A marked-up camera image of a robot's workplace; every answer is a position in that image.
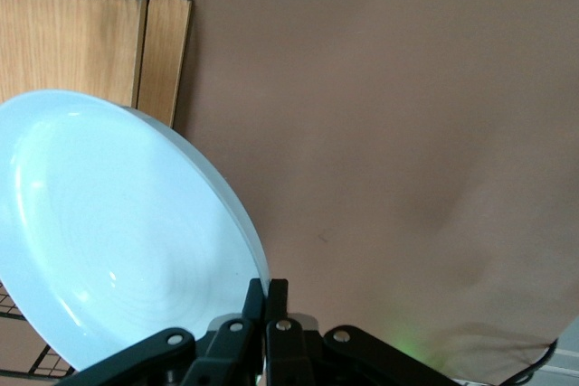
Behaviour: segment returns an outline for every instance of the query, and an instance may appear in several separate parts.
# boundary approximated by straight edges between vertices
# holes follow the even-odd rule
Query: metal grid
[[[24,315],[0,282],[0,320],[24,320]],[[31,380],[58,380],[74,373],[68,363],[50,345],[46,345],[28,372],[0,368],[0,376]]]

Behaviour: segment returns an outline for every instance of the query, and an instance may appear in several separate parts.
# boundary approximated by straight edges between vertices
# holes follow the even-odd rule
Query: black cable
[[[549,348],[547,348],[545,354],[543,354],[543,356],[541,356],[541,358],[538,361],[536,361],[530,366],[527,366],[523,371],[518,372],[512,377],[509,377],[508,379],[500,383],[499,386],[520,386],[521,384],[529,383],[531,379],[533,379],[535,372],[551,360],[553,354],[555,354],[557,342],[558,340],[555,339],[555,341],[551,345],[549,345]]]

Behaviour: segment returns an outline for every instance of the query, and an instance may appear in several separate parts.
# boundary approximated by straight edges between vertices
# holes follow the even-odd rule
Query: round plate
[[[193,146],[62,90],[0,105],[0,252],[15,303],[78,370],[167,327],[199,339],[269,280],[250,218]]]

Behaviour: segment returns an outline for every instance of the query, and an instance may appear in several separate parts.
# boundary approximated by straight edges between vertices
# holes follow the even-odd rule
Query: plate
[[[64,90],[0,105],[0,280],[74,368],[167,327],[201,338],[251,278],[266,289],[247,212],[175,131]]]

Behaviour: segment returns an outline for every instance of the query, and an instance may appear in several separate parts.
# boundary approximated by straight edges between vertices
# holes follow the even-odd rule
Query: wooden panel
[[[0,102],[72,89],[135,106],[144,0],[0,0]]]
[[[149,0],[138,109],[171,126],[190,0]]]

